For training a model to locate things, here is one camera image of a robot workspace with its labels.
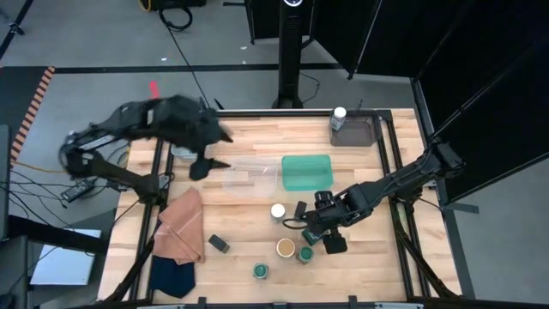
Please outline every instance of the black curtain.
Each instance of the black curtain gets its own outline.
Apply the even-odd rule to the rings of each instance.
[[[308,35],[311,30],[312,5],[313,0],[304,0],[300,5],[303,16],[301,22],[303,35]],[[250,7],[253,16],[254,39],[278,38],[281,0],[251,0]]]
[[[314,38],[349,73],[354,71],[371,25],[375,0],[317,0]]]
[[[474,103],[442,134],[467,164],[446,181],[450,201],[549,153],[547,4],[477,1],[419,78],[434,130]]]
[[[416,77],[464,0],[383,0],[358,73]]]

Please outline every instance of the brown cloth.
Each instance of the brown cloth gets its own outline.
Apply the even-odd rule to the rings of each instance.
[[[153,254],[172,258],[178,265],[204,260],[202,197],[189,188],[159,214],[162,221],[154,234]]]

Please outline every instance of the black cloth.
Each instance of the black cloth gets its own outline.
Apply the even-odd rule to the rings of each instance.
[[[194,263],[177,265],[173,259],[153,256],[151,289],[183,298],[195,285]]]

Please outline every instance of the concrete floor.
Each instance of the concrete floor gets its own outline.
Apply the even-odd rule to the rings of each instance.
[[[0,5],[9,6],[16,15],[22,3],[15,0]],[[207,6],[193,9],[193,13],[195,22],[191,28],[176,34],[191,64],[277,63],[276,41],[250,45],[243,8],[222,7],[221,0],[208,0]],[[27,35],[15,37],[0,65],[183,65],[158,16],[142,12],[134,1],[35,1],[22,26]],[[333,63],[334,59],[314,43],[304,49],[303,62]],[[364,100],[363,107],[414,107],[407,79],[358,76],[348,81],[343,70],[303,73],[321,82],[317,97],[307,104],[310,108],[355,107],[360,99]],[[200,72],[197,78],[208,99],[217,98],[227,109],[270,108],[277,91],[275,71]],[[124,102],[146,99],[151,81],[158,82],[163,96],[177,93],[199,96],[190,73],[55,75],[19,161],[59,169],[57,145],[67,132],[105,119]],[[302,99],[315,91],[314,82],[308,78],[302,77],[300,85]],[[115,148],[103,151],[108,154]],[[15,170],[36,181],[70,184],[62,174],[43,174],[21,167]],[[547,208],[541,196],[548,173],[549,163],[542,162],[463,201],[479,205],[481,211],[480,215],[456,214],[477,298],[549,303],[549,295],[544,293],[549,270],[543,263],[549,242],[542,237]],[[53,189],[56,193],[62,190]],[[63,225],[39,207],[33,197],[25,201],[52,224]],[[47,206],[68,223],[85,222],[86,227],[105,231],[112,224],[111,210],[117,203],[118,194],[105,190],[97,197],[72,203],[68,209],[54,201],[48,201]],[[10,211],[21,215],[16,207],[10,207]],[[100,265],[94,267],[96,274],[100,271]],[[93,300],[97,282],[95,276],[92,284],[76,291],[43,288],[35,291],[34,303],[51,300],[43,306],[50,308],[85,304]]]

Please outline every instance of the small jar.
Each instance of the small jar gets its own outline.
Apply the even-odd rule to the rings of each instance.
[[[267,279],[268,266],[263,263],[257,263],[254,266],[254,277],[257,279]]]
[[[284,220],[284,215],[286,215],[286,208],[282,204],[275,204],[271,207],[271,217],[276,223],[282,222]]]
[[[345,123],[345,116],[347,115],[347,110],[343,107],[337,107],[334,109],[332,117],[329,120],[329,125],[333,130],[340,130],[343,124]]]
[[[312,260],[312,257],[315,255],[315,252],[308,246],[301,248],[298,252],[296,258],[302,264],[307,264]]]

